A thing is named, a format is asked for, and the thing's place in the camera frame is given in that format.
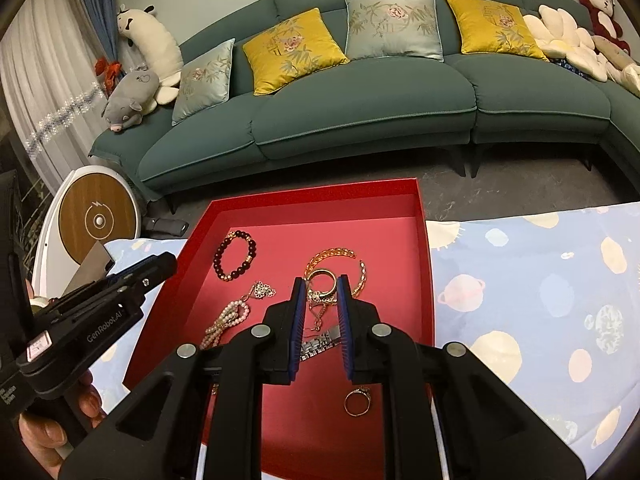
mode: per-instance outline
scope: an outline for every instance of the bedsheet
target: bedsheet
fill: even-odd
[[[427,230],[436,345],[469,346],[591,475],[640,407],[640,203],[428,221]],[[178,255],[184,243],[110,242],[111,272]],[[158,291],[146,297],[145,319]],[[91,368],[107,412],[127,394],[122,380],[145,319]]]

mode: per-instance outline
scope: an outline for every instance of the sofa leg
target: sofa leg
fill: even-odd
[[[593,167],[591,159],[593,158],[595,147],[595,144],[584,144],[582,146],[582,163],[588,171],[591,171],[591,168]]]
[[[451,166],[459,176],[466,176],[465,159],[462,156],[460,146],[446,146],[445,149],[451,156]]]
[[[172,215],[175,215],[175,202],[174,202],[174,198],[171,195],[165,195],[164,196],[164,200],[166,201],[166,204],[169,208],[169,211],[171,211]]]
[[[475,178],[480,169],[480,162],[482,162],[482,154],[492,147],[492,144],[472,144],[473,156],[471,158],[471,178]]]

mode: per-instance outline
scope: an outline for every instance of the screw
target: screw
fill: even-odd
[[[183,359],[187,359],[196,353],[196,347],[191,343],[178,346],[176,353]]]
[[[268,325],[256,325],[251,329],[251,335],[254,337],[267,337],[271,333]]]
[[[391,334],[391,327],[385,323],[378,323],[371,327],[371,331],[373,335],[377,335],[378,337],[386,337]]]
[[[447,345],[447,354],[452,357],[462,357],[466,354],[466,348],[461,343],[449,343]]]

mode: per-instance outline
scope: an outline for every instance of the gray tile floor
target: gray tile floor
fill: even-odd
[[[640,200],[622,172],[599,149],[588,171],[575,145],[505,144],[486,153],[478,176],[460,177],[443,150],[432,148],[344,158],[271,171],[174,194],[149,216],[190,223],[188,237],[211,200],[300,187],[386,178],[417,178],[430,220],[475,220],[580,209]]]

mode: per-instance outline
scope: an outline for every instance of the green sofa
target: green sofa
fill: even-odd
[[[562,7],[591,30],[573,0],[497,0],[523,14]],[[559,66],[508,54],[460,54],[455,17],[436,0],[445,61],[364,59],[303,77],[269,96],[253,95],[242,45],[280,20],[319,7],[342,49],[344,0],[259,0],[183,43],[189,62],[236,38],[230,99],[171,126],[159,107],[122,134],[107,130],[90,155],[116,162],[144,198],[237,176],[364,153],[474,143],[540,141],[600,144],[636,179],[640,100],[613,82],[596,83]],[[478,160],[474,163],[477,170]]]

